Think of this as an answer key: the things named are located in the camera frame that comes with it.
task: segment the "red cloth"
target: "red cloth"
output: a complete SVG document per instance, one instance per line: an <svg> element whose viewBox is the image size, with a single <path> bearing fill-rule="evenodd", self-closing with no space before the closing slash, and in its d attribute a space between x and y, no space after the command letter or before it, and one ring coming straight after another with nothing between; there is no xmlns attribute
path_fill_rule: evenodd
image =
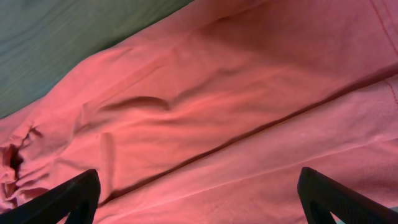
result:
<svg viewBox="0 0 398 224"><path fill-rule="evenodd" d="M95 223L305 223L303 166L397 206L397 12L197 0L0 120L0 208L96 169Z"/></svg>

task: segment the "gray wooden surface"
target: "gray wooden surface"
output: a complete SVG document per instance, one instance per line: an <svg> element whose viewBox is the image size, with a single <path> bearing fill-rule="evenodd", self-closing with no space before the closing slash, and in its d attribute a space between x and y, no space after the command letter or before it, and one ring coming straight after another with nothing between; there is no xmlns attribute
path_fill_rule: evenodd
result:
<svg viewBox="0 0 398 224"><path fill-rule="evenodd" d="M0 118L191 0L0 0Z"/></svg>

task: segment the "black object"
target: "black object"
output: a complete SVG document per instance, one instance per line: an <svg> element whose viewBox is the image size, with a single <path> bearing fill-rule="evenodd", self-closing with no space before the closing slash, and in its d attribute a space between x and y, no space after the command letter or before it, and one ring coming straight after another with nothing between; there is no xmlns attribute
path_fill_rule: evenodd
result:
<svg viewBox="0 0 398 224"><path fill-rule="evenodd" d="M100 190L97 171L88 170L0 215L0 223L56 224L69 213L67 224L91 224L98 206Z"/></svg>
<svg viewBox="0 0 398 224"><path fill-rule="evenodd" d="M398 223L395 211L309 167L303 167L297 190L308 224L335 224L330 212L346 224Z"/></svg>

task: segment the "red fabric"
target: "red fabric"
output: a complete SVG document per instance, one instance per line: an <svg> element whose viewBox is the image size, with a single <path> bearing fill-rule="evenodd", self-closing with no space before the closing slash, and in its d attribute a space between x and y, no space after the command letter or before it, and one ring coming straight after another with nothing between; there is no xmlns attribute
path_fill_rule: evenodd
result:
<svg viewBox="0 0 398 224"><path fill-rule="evenodd" d="M1 210L96 169L95 223L305 223L303 166L397 206L394 12L191 3L0 120Z"/></svg>

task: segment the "garment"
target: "garment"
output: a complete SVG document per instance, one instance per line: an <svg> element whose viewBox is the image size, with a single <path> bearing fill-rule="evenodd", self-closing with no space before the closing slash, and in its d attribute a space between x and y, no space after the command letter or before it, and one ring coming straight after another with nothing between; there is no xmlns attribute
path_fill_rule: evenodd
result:
<svg viewBox="0 0 398 224"><path fill-rule="evenodd" d="M305 223L303 166L397 206L396 10L194 1L0 121L2 210L96 169L95 223Z"/></svg>

